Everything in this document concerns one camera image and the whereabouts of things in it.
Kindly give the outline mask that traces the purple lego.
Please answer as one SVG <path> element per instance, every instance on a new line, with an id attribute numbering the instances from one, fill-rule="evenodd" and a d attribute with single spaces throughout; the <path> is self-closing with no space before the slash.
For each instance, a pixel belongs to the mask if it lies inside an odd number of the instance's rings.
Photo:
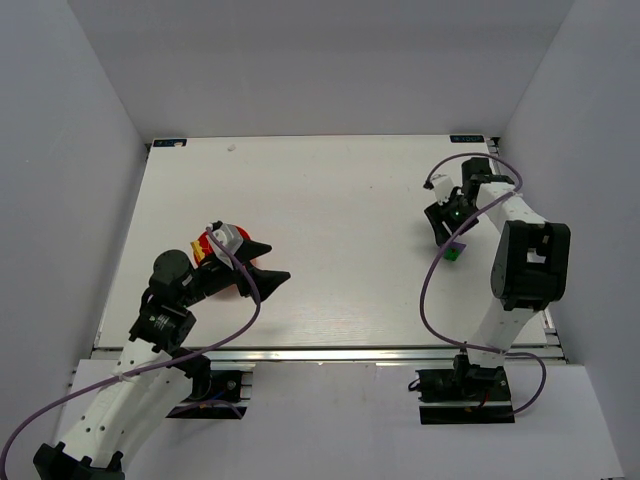
<path id="1" fill-rule="evenodd" d="M 445 254 L 460 254 L 464 251 L 466 245 L 457 241 L 451 242 L 448 246 L 444 247 Z"/>

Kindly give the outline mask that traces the bright green lego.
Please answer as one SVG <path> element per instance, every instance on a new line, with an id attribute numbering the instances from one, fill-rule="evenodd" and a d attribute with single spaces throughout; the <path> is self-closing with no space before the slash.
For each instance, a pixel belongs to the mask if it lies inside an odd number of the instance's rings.
<path id="1" fill-rule="evenodd" d="M 460 254 L 461 250 L 459 248 L 450 247 L 445 251 L 443 258 L 448 261 L 456 261 Z"/>

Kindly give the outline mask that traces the long yellow lego plate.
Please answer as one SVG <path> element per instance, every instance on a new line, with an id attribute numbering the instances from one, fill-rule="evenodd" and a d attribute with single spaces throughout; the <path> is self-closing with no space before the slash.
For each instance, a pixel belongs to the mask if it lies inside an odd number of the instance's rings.
<path id="1" fill-rule="evenodd" d="M 193 258 L 197 266 L 199 266 L 203 260 L 211 254 L 211 247 L 207 240 L 196 240 L 190 243 Z"/>

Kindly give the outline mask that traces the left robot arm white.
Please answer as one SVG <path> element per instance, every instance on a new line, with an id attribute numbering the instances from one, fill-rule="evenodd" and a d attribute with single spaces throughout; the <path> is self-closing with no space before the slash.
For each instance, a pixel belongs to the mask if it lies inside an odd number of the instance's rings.
<path id="1" fill-rule="evenodd" d="M 35 453 L 41 478 L 124 478 L 126 464 L 161 421 L 209 385 L 210 350 L 182 345 L 196 323 L 191 306 L 230 286 L 261 303 L 291 277 L 255 267 L 253 260 L 271 246 L 233 226 L 206 232 L 204 241 L 199 264 L 181 250 L 156 258 L 110 378 L 100 382 L 89 408 L 56 445 L 43 444 Z"/>

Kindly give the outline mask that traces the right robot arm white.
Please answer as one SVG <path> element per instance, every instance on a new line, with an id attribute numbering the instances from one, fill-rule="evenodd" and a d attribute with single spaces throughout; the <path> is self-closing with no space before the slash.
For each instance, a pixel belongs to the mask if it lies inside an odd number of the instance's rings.
<path id="1" fill-rule="evenodd" d="M 486 216 L 500 238 L 490 272 L 493 298 L 476 332 L 465 342 L 447 338 L 465 351 L 471 364 L 497 368 L 511 356 L 511 347 L 524 326 L 564 295 L 571 232 L 536 213 L 523 199 L 522 175 L 496 173 L 499 157 L 479 152 L 460 155 L 462 183 L 432 169 L 424 187 L 435 202 L 425 214 L 439 248 L 439 263 L 453 250 L 459 236 Z"/>

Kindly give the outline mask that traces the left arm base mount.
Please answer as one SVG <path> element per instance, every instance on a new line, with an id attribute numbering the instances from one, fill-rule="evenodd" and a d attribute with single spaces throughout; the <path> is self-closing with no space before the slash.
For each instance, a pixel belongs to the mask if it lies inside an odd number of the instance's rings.
<path id="1" fill-rule="evenodd" d="M 190 381 L 190 394 L 167 415 L 170 419 L 241 420 L 253 386 L 248 367 L 214 366 L 199 355 L 174 365 Z"/>

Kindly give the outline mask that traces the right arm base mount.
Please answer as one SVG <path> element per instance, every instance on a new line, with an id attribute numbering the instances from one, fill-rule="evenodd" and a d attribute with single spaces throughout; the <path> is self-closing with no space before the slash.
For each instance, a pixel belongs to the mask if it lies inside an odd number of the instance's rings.
<path id="1" fill-rule="evenodd" d="M 416 371 L 408 386 L 418 394 L 422 425 L 482 425 L 515 422 L 503 367 L 484 368 L 458 354 L 453 366 Z"/>

